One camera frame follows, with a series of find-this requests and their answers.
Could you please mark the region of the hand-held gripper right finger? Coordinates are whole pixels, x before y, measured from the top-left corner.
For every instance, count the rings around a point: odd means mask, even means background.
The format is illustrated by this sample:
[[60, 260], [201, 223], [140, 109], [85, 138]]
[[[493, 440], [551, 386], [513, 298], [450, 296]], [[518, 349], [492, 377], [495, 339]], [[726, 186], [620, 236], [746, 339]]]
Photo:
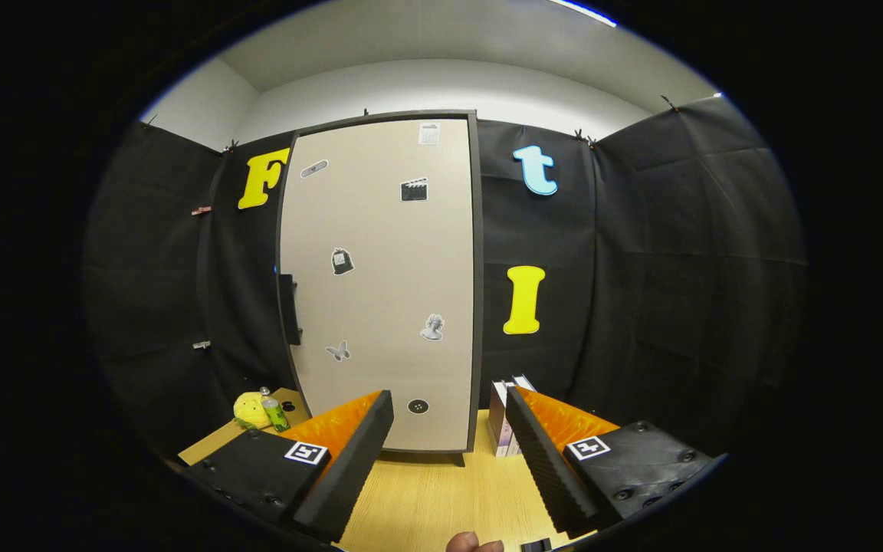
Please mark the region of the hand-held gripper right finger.
[[521, 386], [506, 392], [506, 416], [555, 531], [568, 537], [642, 518], [718, 465], [652, 422], [617, 425]]

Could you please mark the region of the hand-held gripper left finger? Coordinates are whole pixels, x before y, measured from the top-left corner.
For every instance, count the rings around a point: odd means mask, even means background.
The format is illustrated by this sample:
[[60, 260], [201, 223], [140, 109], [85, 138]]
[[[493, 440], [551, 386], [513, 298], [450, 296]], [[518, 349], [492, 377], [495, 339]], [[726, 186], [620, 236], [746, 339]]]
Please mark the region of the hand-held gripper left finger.
[[336, 543], [394, 419], [378, 390], [279, 434], [245, 430], [181, 474], [263, 527]]

